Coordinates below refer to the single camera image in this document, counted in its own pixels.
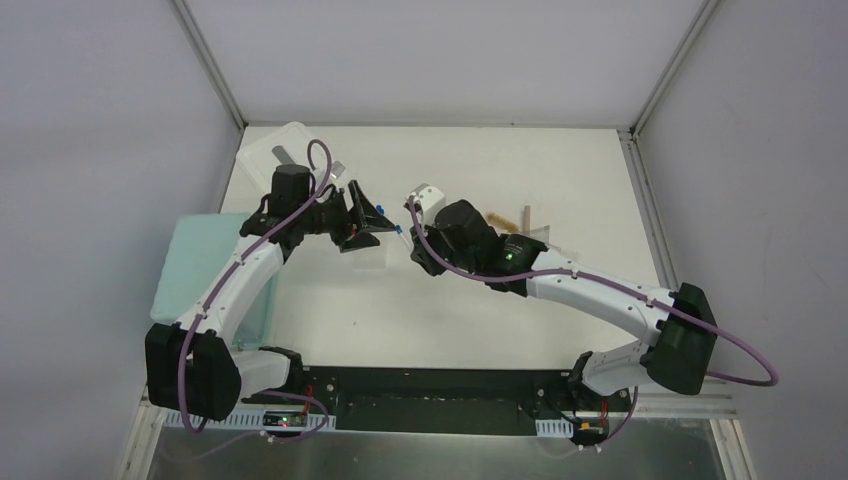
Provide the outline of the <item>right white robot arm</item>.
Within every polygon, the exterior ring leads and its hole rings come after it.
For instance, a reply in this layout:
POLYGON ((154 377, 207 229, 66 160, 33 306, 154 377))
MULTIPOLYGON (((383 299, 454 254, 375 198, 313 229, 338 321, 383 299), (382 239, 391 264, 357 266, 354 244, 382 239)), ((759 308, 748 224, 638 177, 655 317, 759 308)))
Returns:
POLYGON ((717 340, 700 288, 673 291, 586 269, 532 237, 497 233, 468 201, 448 203, 432 190, 408 194, 404 206, 413 222, 411 257, 429 275, 450 271, 494 291, 565 305, 632 336, 578 357, 567 378, 576 407, 590 410, 645 384, 700 394, 717 340))

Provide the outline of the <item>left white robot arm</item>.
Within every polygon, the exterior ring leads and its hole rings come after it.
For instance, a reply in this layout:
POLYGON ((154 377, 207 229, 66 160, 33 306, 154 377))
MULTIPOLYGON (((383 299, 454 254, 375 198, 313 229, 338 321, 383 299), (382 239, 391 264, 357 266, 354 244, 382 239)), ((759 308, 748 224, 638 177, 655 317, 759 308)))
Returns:
POLYGON ((300 354, 271 346, 239 351, 239 326, 305 237, 326 235, 347 253, 379 246, 378 234, 394 229, 357 181, 338 188, 305 166, 277 167, 227 266, 193 307, 146 334, 150 401, 178 411, 186 424, 223 421, 240 400, 266 390, 281 404, 297 402, 305 390, 300 354))

